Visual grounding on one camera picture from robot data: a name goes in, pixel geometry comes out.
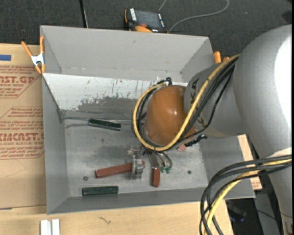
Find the black device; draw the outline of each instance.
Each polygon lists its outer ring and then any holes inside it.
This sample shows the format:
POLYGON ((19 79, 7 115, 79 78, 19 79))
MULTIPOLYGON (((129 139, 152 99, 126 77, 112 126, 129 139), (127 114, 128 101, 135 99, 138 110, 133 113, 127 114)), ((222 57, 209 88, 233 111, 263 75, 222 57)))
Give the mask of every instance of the black device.
POLYGON ((124 23, 131 31, 167 33, 162 15, 158 12, 143 11, 135 8, 126 8, 124 23))

